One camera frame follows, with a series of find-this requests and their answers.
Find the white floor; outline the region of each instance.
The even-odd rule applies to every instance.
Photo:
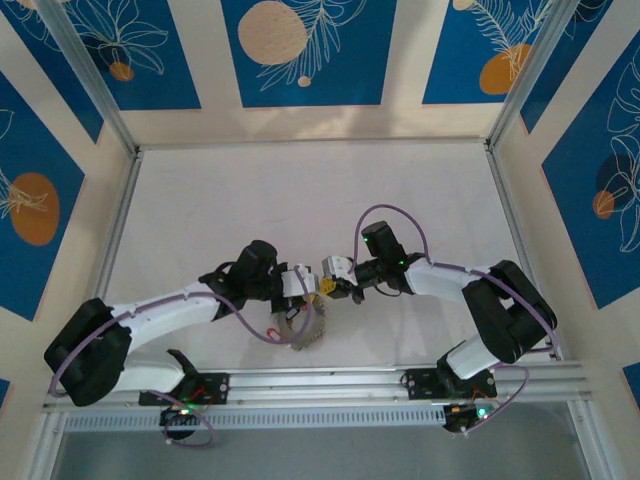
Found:
[[[279,261],[321,272],[328,255],[351,255],[355,223],[375,203],[408,210],[437,260],[492,265],[516,260],[480,143],[309,142],[241,144],[145,153],[107,294],[143,300],[193,282],[235,260],[253,239]],[[407,252],[421,248],[413,226],[385,219]],[[362,244],[361,259],[368,258]],[[367,291],[356,306],[327,300],[327,332],[295,352],[253,338],[235,317],[183,329],[149,345],[178,348],[206,368],[350,367],[435,362],[475,333],[464,305],[433,297],[386,298]],[[243,310],[260,331],[269,305]]]

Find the yellow object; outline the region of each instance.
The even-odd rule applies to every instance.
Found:
[[[322,277],[320,279],[320,293],[322,295],[329,295],[336,289],[336,282],[331,280],[329,277]]]

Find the cream wall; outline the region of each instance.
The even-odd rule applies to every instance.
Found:
[[[629,478],[640,472],[640,411],[621,368],[640,361],[640,290],[596,309],[541,164],[637,33],[638,18],[637,0],[615,0],[532,134],[518,121],[497,149],[536,276],[568,353],[587,367]]]
[[[13,480],[51,378],[42,355],[90,294],[130,161],[109,128],[97,145],[91,141],[2,15],[0,45],[0,70],[85,173],[36,318],[0,308],[0,377],[11,381],[0,412],[0,477]]]
[[[422,105],[449,2],[398,1],[382,105],[244,109],[220,0],[169,0],[202,110],[127,111],[123,117],[142,145],[484,138],[501,103]]]

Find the cable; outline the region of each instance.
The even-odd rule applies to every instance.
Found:
[[[385,297],[396,298],[396,297],[399,297],[400,295],[402,295],[402,292],[398,292],[398,293],[397,293],[397,294],[395,294],[395,295],[392,295],[392,294],[387,293],[387,292],[383,292],[382,290],[380,290],[380,288],[379,288],[377,285],[374,285],[374,286],[373,286],[373,289],[374,289],[376,292],[378,292],[380,295],[384,295]]]
[[[211,424],[211,422],[209,422],[209,420],[207,420],[205,416],[202,415],[202,413],[200,413],[197,410],[192,410],[191,408],[189,408],[187,404],[182,403],[180,400],[173,398],[171,395],[167,395],[166,393],[158,392],[157,390],[148,390],[148,392],[152,395],[155,395],[158,398],[166,400],[167,402],[171,402],[174,405],[178,405],[184,410],[189,410],[189,415],[193,415],[194,417],[196,417],[198,420],[200,420],[200,422],[205,427],[207,427],[207,430],[209,430],[209,440],[207,440],[204,443],[191,445],[187,443],[176,442],[175,440],[169,437],[169,424],[171,423],[171,420],[168,420],[164,426],[164,429],[162,430],[162,434],[164,435],[164,438],[167,440],[168,443],[170,443],[171,445],[175,445],[177,447],[192,448],[192,449],[204,449],[204,448],[210,448],[213,446],[213,444],[218,439],[218,434],[216,433],[215,428],[213,428],[213,425]]]
[[[496,408],[493,411],[493,413],[491,413],[486,419],[482,420],[481,422],[476,423],[473,427],[467,428],[463,432],[460,432],[460,433],[462,433],[464,435],[469,434],[470,432],[472,432],[475,429],[481,427],[482,425],[485,425],[488,421],[492,420],[497,415],[500,415],[509,405],[511,405],[511,402],[513,402],[515,400],[515,398],[518,395],[520,395],[520,393],[525,389],[525,387],[529,383],[530,374],[529,374],[529,369],[527,367],[523,367],[523,366],[520,366],[520,365],[498,364],[498,365],[496,365],[496,366],[494,366],[492,368],[495,368],[495,369],[514,369],[514,370],[517,369],[517,370],[522,370],[524,372],[524,380],[522,382],[522,385],[520,385],[520,388],[518,388],[518,390],[516,390],[516,392],[513,395],[511,395],[511,397],[509,397],[502,405],[500,405],[498,408]]]
[[[71,351],[71,353],[67,355],[67,358],[65,358],[64,361],[60,364],[60,367],[58,367],[58,370],[56,371],[56,373],[53,375],[53,378],[51,379],[51,383],[49,385],[49,394],[54,398],[62,398],[66,396],[66,394],[60,393],[56,390],[58,382],[60,382],[60,378],[62,377],[64,372],[67,370],[67,368],[69,368],[69,365],[71,365],[71,363],[80,354],[80,352],[82,352],[82,350],[84,350],[87,347],[87,345],[89,345],[93,340],[98,338],[100,335],[102,335],[106,330],[114,326],[116,323],[119,323],[128,318],[132,318],[133,316],[146,312],[147,310],[152,310],[159,306],[164,306],[169,303],[173,303],[177,301],[184,301],[188,298],[214,298],[215,300],[225,304],[236,315],[236,317],[238,317],[238,320],[240,320],[240,323],[242,323],[242,325],[244,325],[245,328],[249,330],[250,333],[252,333],[255,337],[259,338],[260,340],[263,340],[264,342],[270,343],[272,345],[286,345],[289,343],[296,342],[304,334],[305,330],[307,329],[307,326],[309,325],[309,322],[311,321],[310,307],[312,306],[312,303],[311,303],[311,295],[309,294],[307,285],[304,283],[304,279],[302,278],[302,275],[298,271],[298,267],[297,266],[294,267],[293,270],[296,274],[296,277],[298,277],[298,280],[300,281],[300,284],[302,286],[302,291],[304,292],[305,299],[307,300],[307,315],[304,320],[304,323],[302,324],[302,328],[298,331],[298,333],[296,333],[290,339],[273,340],[269,337],[265,337],[264,335],[260,335],[251,325],[249,325],[249,322],[245,320],[245,318],[242,316],[240,311],[233,305],[233,303],[231,303],[226,298],[214,292],[190,292],[186,295],[181,293],[181,294],[173,295],[171,297],[162,298],[160,300],[156,300],[154,302],[150,302],[145,305],[141,305],[137,307],[133,312],[131,311],[124,312],[118,315],[117,317],[114,317],[108,320],[107,322],[102,324],[100,327],[95,329],[91,334],[85,337],[84,340],[82,340],[78,344],[78,346],[74,348]]]
[[[367,208],[365,212],[358,219],[358,223],[356,223],[356,234],[353,239],[353,261],[351,263],[351,268],[349,269],[348,273],[352,273],[356,268],[356,264],[358,263],[358,235],[360,234],[360,227],[362,227],[362,222],[364,222],[364,219],[367,217],[367,215],[369,215],[374,210],[378,210],[380,208],[387,208],[389,210],[393,210],[394,212],[398,212],[404,215],[405,217],[407,217],[409,221],[413,223],[413,225],[418,230],[418,233],[420,234],[420,238],[422,238],[422,246],[424,248],[424,257],[427,259],[427,262],[431,263],[431,257],[429,257],[429,244],[427,243],[427,237],[424,234],[424,231],[422,230],[422,228],[420,227],[420,224],[418,223],[418,221],[415,218],[413,218],[409,213],[402,210],[400,207],[389,205],[387,203],[379,203],[377,205],[374,205],[373,207]]]
[[[356,263],[358,261],[358,236],[360,234],[360,227],[362,227],[362,222],[367,217],[367,215],[369,215],[369,213],[373,212],[374,210],[378,210],[380,208],[387,208],[389,210],[393,210],[395,212],[398,212],[398,213],[404,215],[406,218],[408,218],[411,221],[411,223],[413,223],[413,225],[416,227],[416,230],[418,230],[418,233],[420,234],[420,238],[422,239],[422,246],[424,248],[424,257],[427,260],[427,262],[429,262],[431,265],[433,265],[434,267],[446,268],[446,269],[455,270],[455,271],[458,271],[458,272],[471,273],[472,275],[475,275],[477,277],[484,278],[484,279],[488,280],[489,282],[493,283],[494,285],[496,285],[497,287],[499,287],[500,289],[502,289],[503,291],[505,291],[506,293],[508,293],[514,299],[514,301],[516,301],[520,305],[522,305],[531,314],[531,316],[533,316],[533,318],[540,324],[542,329],[545,331],[545,333],[549,336],[549,339],[551,340],[551,346],[550,347],[533,349],[533,350],[529,351],[530,353],[542,353],[542,352],[553,352],[553,353],[555,353],[557,351],[557,349],[558,349],[558,338],[556,337],[555,332],[551,329],[549,324],[544,320],[544,318],[542,318],[542,315],[540,315],[540,313],[533,307],[533,305],[531,305],[529,302],[527,302],[519,293],[517,293],[515,290],[513,290],[511,287],[509,287],[503,281],[501,281],[501,280],[499,280],[499,279],[497,279],[497,278],[495,278],[495,277],[493,277],[493,276],[491,276],[491,275],[489,275],[489,274],[487,274],[485,272],[481,272],[479,270],[475,270],[475,269],[467,270],[465,267],[463,267],[461,265],[454,265],[454,264],[451,264],[451,263],[433,262],[431,260],[431,257],[429,256],[429,245],[427,243],[427,236],[425,235],[424,230],[422,230],[422,227],[420,226],[418,221],[415,218],[413,218],[413,216],[411,216],[411,214],[409,214],[405,210],[401,209],[400,207],[396,207],[394,205],[389,205],[389,204],[386,204],[386,203],[380,203],[380,204],[377,204],[377,205],[374,205],[374,206],[368,208],[360,216],[360,218],[358,219],[358,223],[356,224],[356,232],[355,232],[354,243],[353,243],[353,262],[351,264],[351,268],[349,269],[349,273],[351,273],[351,272],[353,272],[355,270]]]
[[[489,282],[493,283],[494,285],[496,285],[498,288],[502,289],[507,294],[509,294],[511,296],[511,298],[513,298],[513,300],[515,302],[517,302],[520,305],[522,305],[522,307],[524,307],[531,314],[531,316],[533,316],[533,318],[536,320],[536,322],[538,322],[540,324],[542,329],[545,331],[545,333],[547,334],[547,336],[551,340],[551,346],[550,347],[532,349],[532,350],[529,350],[529,353],[542,353],[542,352],[553,352],[553,353],[556,353],[556,351],[558,349],[558,338],[556,337],[556,334],[553,331],[553,329],[545,321],[545,319],[542,317],[542,315],[540,315],[540,313],[533,307],[533,305],[531,305],[529,302],[527,302],[518,292],[513,290],[511,287],[509,287],[502,280],[499,280],[499,279],[493,277],[492,275],[489,275],[488,273],[481,272],[480,270],[476,270],[476,269],[467,270],[467,268],[465,268],[465,267],[463,267],[461,265],[454,265],[454,264],[451,264],[451,263],[433,262],[431,260],[431,257],[429,256],[429,246],[428,246],[428,243],[427,243],[427,237],[426,237],[426,235],[424,233],[424,230],[422,230],[422,227],[420,226],[420,224],[408,212],[406,212],[403,209],[401,209],[399,207],[396,207],[394,205],[380,203],[380,204],[377,204],[377,205],[374,205],[374,206],[368,208],[360,216],[360,219],[358,220],[358,223],[356,224],[356,231],[355,231],[354,242],[353,242],[353,262],[351,264],[351,268],[349,270],[349,273],[353,272],[355,270],[355,268],[356,268],[356,262],[358,260],[358,236],[360,234],[360,228],[362,227],[362,222],[364,221],[366,216],[369,215],[369,213],[371,213],[374,210],[380,209],[380,208],[387,208],[389,210],[393,210],[395,212],[398,212],[398,213],[404,215],[406,218],[408,218],[411,221],[411,223],[413,223],[413,225],[418,230],[418,233],[420,234],[420,238],[422,239],[422,246],[424,248],[424,257],[427,260],[427,262],[429,262],[432,266],[439,267],[439,268],[446,268],[446,269],[454,270],[454,271],[457,271],[457,272],[463,272],[465,274],[470,273],[470,274],[475,275],[477,277],[484,278],[487,281],[489,281]],[[496,415],[499,415],[501,412],[503,412],[504,409],[507,408],[511,404],[511,402],[514,401],[514,399],[524,390],[524,388],[529,383],[530,375],[529,375],[529,370],[526,367],[522,367],[520,365],[504,365],[504,364],[499,363],[499,364],[496,364],[495,366],[493,366],[491,368],[496,368],[496,369],[517,368],[519,370],[524,371],[525,379],[522,382],[522,385],[520,386],[520,388],[518,388],[518,390],[506,402],[504,402],[496,410],[494,410],[494,412],[491,415],[489,415],[489,417],[487,419],[485,419],[485,420],[477,423],[473,427],[467,429],[464,432],[465,434],[468,434],[469,432],[475,430],[479,426],[484,425],[487,421],[489,421],[490,419],[494,418]]]

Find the enclosure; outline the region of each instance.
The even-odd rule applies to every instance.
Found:
[[[637,1],[0,10],[3,478],[635,478]],[[357,228],[379,204],[392,208]],[[131,309],[130,325],[149,299],[218,275],[254,240],[326,276],[327,257],[372,259],[360,230],[383,220],[412,262],[462,265],[469,282],[514,261],[553,308],[559,347],[552,335],[516,368],[491,364],[471,400],[419,398],[416,369],[481,325],[452,301],[459,292],[400,295],[387,279],[362,302],[302,294],[288,323],[273,303],[239,304],[272,340],[308,311],[300,345],[261,341],[233,314],[177,315],[188,326],[123,371],[178,350],[224,379],[203,408],[139,405],[155,374],[88,406],[52,396],[44,352],[85,300],[113,318]],[[209,422],[214,447],[165,442],[167,406],[197,414],[171,431],[206,442]],[[477,430],[442,428],[471,410]]]

